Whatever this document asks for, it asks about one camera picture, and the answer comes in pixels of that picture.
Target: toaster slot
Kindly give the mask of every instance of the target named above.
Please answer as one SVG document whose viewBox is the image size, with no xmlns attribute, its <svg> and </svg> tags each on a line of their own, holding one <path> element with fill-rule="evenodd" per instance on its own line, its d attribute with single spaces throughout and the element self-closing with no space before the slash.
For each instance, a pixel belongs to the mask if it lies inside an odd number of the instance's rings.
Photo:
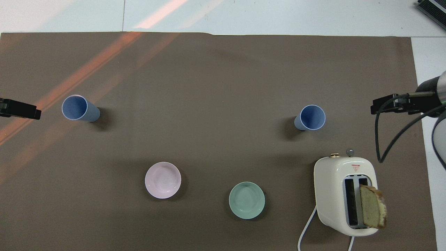
<svg viewBox="0 0 446 251">
<path fill-rule="evenodd" d="M 372 185 L 372 182 L 362 174 L 349 175 L 343 181 L 345 217 L 352 229 L 368 228 L 363 222 L 360 184 Z"/>
<path fill-rule="evenodd" d="M 348 224 L 351 226 L 358 225 L 358 214 L 356 210 L 355 184 L 353 179 L 345 179 L 345 199 L 347 203 Z"/>
</svg>

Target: plastic cup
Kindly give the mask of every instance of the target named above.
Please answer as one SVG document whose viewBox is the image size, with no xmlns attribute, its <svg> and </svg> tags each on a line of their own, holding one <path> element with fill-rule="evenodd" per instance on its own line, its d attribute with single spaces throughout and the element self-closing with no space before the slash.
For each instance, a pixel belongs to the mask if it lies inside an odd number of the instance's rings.
<svg viewBox="0 0 446 251">
<path fill-rule="evenodd" d="M 307 105 L 294 119 L 294 126 L 302 131 L 318 130 L 325 124 L 325 112 L 317 105 Z"/>
<path fill-rule="evenodd" d="M 81 95 L 71 95 L 62 103 L 62 114 L 69 120 L 96 121 L 101 112 Z"/>
</svg>

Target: pink bowl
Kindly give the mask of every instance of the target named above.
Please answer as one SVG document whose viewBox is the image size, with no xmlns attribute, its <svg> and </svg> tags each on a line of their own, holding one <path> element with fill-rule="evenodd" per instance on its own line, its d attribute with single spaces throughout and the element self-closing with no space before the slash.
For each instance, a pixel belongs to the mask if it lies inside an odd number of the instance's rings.
<svg viewBox="0 0 446 251">
<path fill-rule="evenodd" d="M 166 199 L 173 196 L 181 185 L 181 174 L 169 162 L 154 164 L 145 175 L 145 187 L 155 198 Z"/>
</svg>

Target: black cable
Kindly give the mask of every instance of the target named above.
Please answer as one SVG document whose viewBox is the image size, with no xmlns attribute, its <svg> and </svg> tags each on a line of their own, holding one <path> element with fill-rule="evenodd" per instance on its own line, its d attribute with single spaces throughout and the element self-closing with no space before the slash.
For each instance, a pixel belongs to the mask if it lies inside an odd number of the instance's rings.
<svg viewBox="0 0 446 251">
<path fill-rule="evenodd" d="M 380 156 L 380 146 L 379 146 L 379 139 L 378 139 L 378 120 L 379 120 L 379 116 L 380 113 L 384 110 L 384 107 L 387 106 L 388 104 L 390 104 L 391 102 L 393 102 L 396 99 L 399 98 L 407 98 L 409 96 L 409 94 L 402 94 L 402 95 L 398 95 L 388 101 L 386 101 L 378 110 L 378 112 L 376 113 L 376 118 L 375 118 L 375 146 L 376 146 L 376 156 L 378 157 L 378 161 L 379 163 L 383 163 L 384 159 L 386 158 L 387 154 L 389 153 L 390 149 L 392 148 L 393 144 L 395 144 L 395 142 L 399 139 L 399 137 L 405 132 L 407 131 L 407 129 L 409 129 L 411 126 L 413 126 L 415 123 L 417 123 L 418 121 L 420 121 L 422 118 L 432 115 L 434 113 L 436 113 L 437 111 L 444 109 L 446 107 L 446 104 L 442 104 L 440 106 L 437 106 L 429 111 L 427 111 L 426 113 L 418 116 L 417 118 L 415 118 L 414 120 L 412 120 L 409 124 L 407 124 L 403 129 L 400 130 L 400 132 L 398 132 L 398 134 L 392 139 L 392 141 L 389 143 L 389 146 L 387 146 L 386 151 L 384 151 L 383 156 Z"/>
<path fill-rule="evenodd" d="M 402 94 L 402 95 L 398 95 L 395 96 L 391 99 L 389 99 L 388 101 L 384 102 L 384 104 L 382 104 L 380 106 L 380 108 L 378 109 L 378 111 L 376 112 L 376 118 L 375 118 L 375 148 L 376 148 L 376 156 L 378 158 L 379 163 L 382 163 L 384 161 L 384 158 L 381 160 L 381 154 L 380 154 L 380 145 L 379 145 L 379 139 L 378 139 L 378 120 L 380 118 L 380 114 L 381 112 L 383 112 L 384 108 L 389 105 L 390 103 L 392 103 L 393 101 L 399 99 L 399 98 L 408 98 L 409 94 Z"/>
</svg>

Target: white toaster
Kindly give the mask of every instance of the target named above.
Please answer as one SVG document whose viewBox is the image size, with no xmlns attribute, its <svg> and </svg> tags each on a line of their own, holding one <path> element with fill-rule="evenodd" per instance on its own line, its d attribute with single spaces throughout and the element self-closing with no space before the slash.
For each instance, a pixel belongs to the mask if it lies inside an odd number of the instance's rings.
<svg viewBox="0 0 446 251">
<path fill-rule="evenodd" d="M 378 231 L 363 223 L 360 184 L 378 189 L 375 169 L 368 160 L 330 154 L 316 162 L 314 193 L 322 223 L 349 236 Z"/>
</svg>

